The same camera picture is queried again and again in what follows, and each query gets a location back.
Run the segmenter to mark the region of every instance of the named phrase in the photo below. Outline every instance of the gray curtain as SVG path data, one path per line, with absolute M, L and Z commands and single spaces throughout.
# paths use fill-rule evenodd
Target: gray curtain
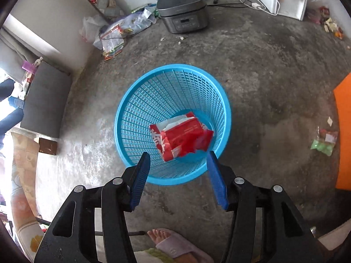
M 0 68 L 4 69 L 15 81 L 22 83 L 25 70 L 23 61 L 30 63 L 38 59 L 33 52 L 22 45 L 6 29 L 0 29 Z

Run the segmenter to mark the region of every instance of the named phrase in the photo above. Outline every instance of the gray floor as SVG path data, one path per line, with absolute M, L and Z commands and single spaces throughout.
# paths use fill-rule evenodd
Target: gray floor
M 251 9 L 211 8 L 210 26 L 183 35 L 159 21 L 128 40 L 103 62 L 95 53 L 72 88 L 61 129 L 59 155 L 40 155 L 37 197 L 51 220 L 71 190 L 104 185 L 123 173 L 113 135 L 118 104 L 144 73 L 185 63 L 212 74 L 232 108 L 232 131 L 220 160 L 254 185 L 282 185 L 303 217 L 320 233 L 351 217 L 351 193 L 334 189 L 339 142 L 331 157 L 310 150 L 317 127 L 338 130 L 332 90 L 351 69 L 351 45 L 322 27 Z M 184 185 L 146 184 L 140 205 L 126 214 L 129 230 L 167 227 L 219 262 L 231 214 L 215 203 L 207 174 Z M 152 247 L 133 237 L 135 250 Z

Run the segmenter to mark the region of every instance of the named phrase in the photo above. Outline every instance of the person's foot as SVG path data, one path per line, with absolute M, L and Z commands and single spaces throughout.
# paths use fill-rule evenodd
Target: person's foot
M 167 237 L 171 236 L 170 233 L 159 229 L 150 230 L 147 232 L 147 234 L 150 236 L 150 238 L 156 245 L 159 244 L 161 241 L 165 240 Z M 191 253 L 180 255 L 179 257 L 174 258 L 173 260 L 176 263 L 198 263 L 196 258 Z

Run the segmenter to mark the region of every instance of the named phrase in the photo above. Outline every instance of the basket rim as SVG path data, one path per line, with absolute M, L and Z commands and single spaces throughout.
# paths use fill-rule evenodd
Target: basket rim
M 223 87 L 221 86 L 221 84 L 212 75 L 210 75 L 209 73 L 207 73 L 206 71 L 204 71 L 198 67 L 186 65 L 186 64 L 169 64 L 169 65 L 155 68 L 155 69 L 149 71 L 148 73 L 145 73 L 144 75 L 142 75 L 139 79 L 137 79 L 130 86 L 130 88 L 124 94 L 124 96 L 122 97 L 122 100 L 119 103 L 118 110 L 117 110 L 116 117 L 115 117 L 115 126 L 114 126 L 113 131 L 114 131 L 114 135 L 115 135 L 115 145 L 117 147 L 117 151 L 118 151 L 123 163 L 127 167 L 134 166 L 134 163 L 132 163 L 131 161 L 129 161 L 127 159 L 127 157 L 124 155 L 124 153 L 122 152 L 122 149 L 120 147 L 120 143 L 122 143 L 122 140 L 121 140 L 121 137 L 117 133 L 117 127 L 120 124 L 120 122 L 122 121 L 121 111 L 124 110 L 124 108 L 127 104 L 127 101 L 134 94 L 135 89 L 138 88 L 140 86 L 140 84 L 144 83 L 145 80 L 150 79 L 153 76 L 158 75 L 158 73 L 160 71 L 166 71 L 166 70 L 168 70 L 168 71 L 170 71 L 170 70 L 191 71 L 191 72 L 195 73 L 196 75 L 201 75 L 201 76 L 205 77 L 205 79 L 207 79 L 207 81 L 214 88 L 217 89 L 219 96 L 220 96 L 220 99 L 224 105 L 224 114 L 225 114 L 222 139 L 220 140 L 220 142 L 217 146 L 217 149 L 215 150 L 215 154 L 218 158 L 221 156 L 221 154 L 224 151 L 225 146 L 228 142 L 230 130 L 231 130 L 231 124 L 232 124 L 232 120 L 231 120 L 232 115 L 231 115 L 231 108 L 230 108 L 228 97 L 227 97 Z M 207 166 L 206 166 L 206 163 L 204 163 L 202 166 L 200 166 L 198 169 L 196 169 L 195 171 L 191 172 L 188 175 L 175 177 L 175 178 L 157 178 L 157 177 L 153 177 L 153 176 L 148 176 L 147 182 L 151 183 L 151 184 L 157 184 L 157 185 L 178 185 L 178 184 L 183 184 L 183 183 L 189 182 L 189 181 L 197 178 L 198 176 L 200 176 L 201 174 L 203 174 L 206 171 L 207 171 Z

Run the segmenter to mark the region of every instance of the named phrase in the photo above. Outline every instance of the red plastic wrapper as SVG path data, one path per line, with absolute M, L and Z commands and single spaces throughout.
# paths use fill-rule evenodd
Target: red plastic wrapper
M 195 153 L 196 150 L 206 151 L 213 137 L 213 131 L 199 122 L 192 112 L 151 124 L 150 130 L 164 161 Z

